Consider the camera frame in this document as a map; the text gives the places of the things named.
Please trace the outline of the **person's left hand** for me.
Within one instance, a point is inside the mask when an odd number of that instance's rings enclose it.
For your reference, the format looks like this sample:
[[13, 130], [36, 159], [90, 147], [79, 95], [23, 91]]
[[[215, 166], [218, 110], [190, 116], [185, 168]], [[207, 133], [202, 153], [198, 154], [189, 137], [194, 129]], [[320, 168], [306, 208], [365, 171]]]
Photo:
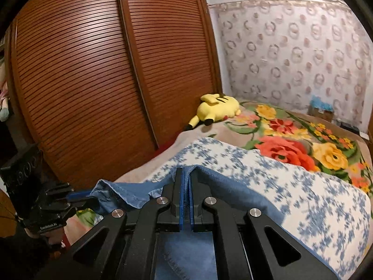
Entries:
[[65, 229], [58, 228], [58, 229], [53, 229], [51, 231], [46, 231], [45, 233], [42, 234], [35, 234], [32, 233], [29, 229], [25, 228], [25, 233], [30, 237], [30, 238], [43, 238], [45, 241], [47, 241], [48, 245], [50, 246], [65, 246], [65, 243], [63, 242], [63, 238], [65, 236]]

